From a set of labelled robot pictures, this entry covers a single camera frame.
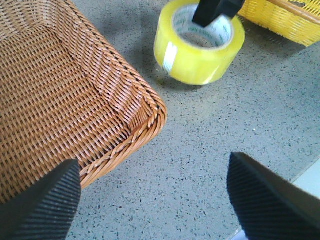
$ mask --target black object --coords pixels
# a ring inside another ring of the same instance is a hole
[[[201,0],[192,21],[205,28],[221,14],[234,18],[244,3],[245,0]]]
[[[80,167],[66,160],[0,206],[0,240],[64,240],[76,214]]]
[[[249,240],[320,240],[320,200],[246,154],[231,154],[227,189]]]

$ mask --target brown wicker basket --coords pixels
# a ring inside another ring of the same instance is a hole
[[[167,120],[158,94],[69,0],[0,1],[0,203],[66,159],[81,186]]]

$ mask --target yellow wicker basket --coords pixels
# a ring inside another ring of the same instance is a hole
[[[239,15],[306,47],[320,41],[320,0],[246,0]]]

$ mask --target floor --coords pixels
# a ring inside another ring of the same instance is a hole
[[[67,240],[225,240],[239,227],[226,190],[230,152],[291,181],[320,154],[320,42],[308,48],[244,21],[244,46],[203,87],[168,77],[153,44],[168,0],[74,0],[162,96],[162,133],[84,189]]]

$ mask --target yellow tape roll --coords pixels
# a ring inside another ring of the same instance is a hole
[[[192,22],[199,0],[173,0],[161,11],[154,42],[158,64],[174,79],[206,85],[220,79],[240,51],[245,31],[240,20],[220,16],[206,28]],[[181,36],[194,34],[214,47],[192,44]]]

